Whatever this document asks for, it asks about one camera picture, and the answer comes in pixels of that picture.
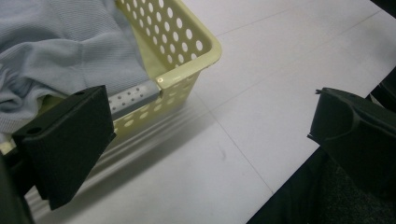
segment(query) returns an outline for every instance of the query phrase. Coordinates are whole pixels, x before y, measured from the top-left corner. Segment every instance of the floor tile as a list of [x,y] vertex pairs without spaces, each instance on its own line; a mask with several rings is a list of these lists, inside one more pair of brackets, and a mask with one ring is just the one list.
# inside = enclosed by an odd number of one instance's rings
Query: floor tile
[[294,7],[288,0],[183,0],[214,35],[273,16]]
[[293,3],[295,6],[301,6],[304,4],[312,3],[313,1],[317,1],[317,0],[288,0],[288,1]]
[[209,109],[216,108],[328,39],[299,9],[220,35],[221,59],[202,73],[194,90]]
[[207,114],[37,223],[246,223],[271,195]]
[[374,77],[331,42],[213,114],[269,187],[278,190],[318,147],[306,138],[318,103],[315,90],[330,87],[367,95],[373,83]]
[[396,64],[395,36],[396,20],[381,11],[340,35],[336,41],[380,81]]
[[371,1],[317,0],[301,6],[329,36],[338,36],[380,10]]

